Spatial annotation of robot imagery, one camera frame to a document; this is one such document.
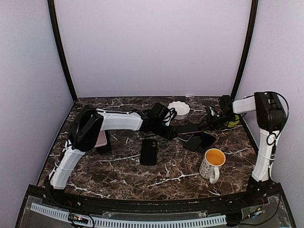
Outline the pink phone dark screen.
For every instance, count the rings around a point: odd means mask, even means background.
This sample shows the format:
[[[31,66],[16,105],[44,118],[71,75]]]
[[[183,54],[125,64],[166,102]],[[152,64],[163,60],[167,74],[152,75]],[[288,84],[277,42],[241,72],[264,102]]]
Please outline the pink phone dark screen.
[[[201,130],[196,124],[181,125],[176,127],[177,138],[187,142],[195,133],[200,133]]]

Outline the pink phone case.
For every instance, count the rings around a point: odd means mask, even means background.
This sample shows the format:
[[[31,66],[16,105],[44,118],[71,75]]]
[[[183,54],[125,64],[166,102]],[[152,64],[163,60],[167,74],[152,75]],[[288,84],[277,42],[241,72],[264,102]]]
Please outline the pink phone case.
[[[100,131],[97,137],[97,141],[95,144],[95,148],[106,146],[107,145],[107,138],[105,131]]]

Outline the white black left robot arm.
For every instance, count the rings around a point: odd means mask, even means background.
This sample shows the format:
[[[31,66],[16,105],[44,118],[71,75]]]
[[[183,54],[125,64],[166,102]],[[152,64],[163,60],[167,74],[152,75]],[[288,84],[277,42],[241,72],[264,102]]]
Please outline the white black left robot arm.
[[[109,130],[131,130],[152,132],[162,138],[172,140],[177,137],[176,127],[169,124],[177,115],[175,110],[169,110],[160,103],[153,109],[128,112],[109,111],[86,105],[72,122],[68,138],[55,166],[45,180],[45,186],[52,188],[48,199],[57,207],[67,203],[64,190],[69,176],[82,156],[89,150],[105,146],[105,132]]]

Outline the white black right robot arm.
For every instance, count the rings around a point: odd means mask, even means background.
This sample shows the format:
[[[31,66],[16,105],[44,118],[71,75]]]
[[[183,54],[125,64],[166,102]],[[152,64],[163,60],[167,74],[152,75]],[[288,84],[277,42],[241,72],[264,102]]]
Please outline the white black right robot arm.
[[[199,123],[202,130],[221,130],[225,124],[236,121],[236,115],[256,112],[260,129],[257,160],[248,184],[262,185],[271,180],[271,171],[276,155],[276,147],[289,117],[287,100],[273,91],[255,92],[241,100],[233,101],[229,95],[219,98],[220,112],[213,106],[206,108],[207,115]]]

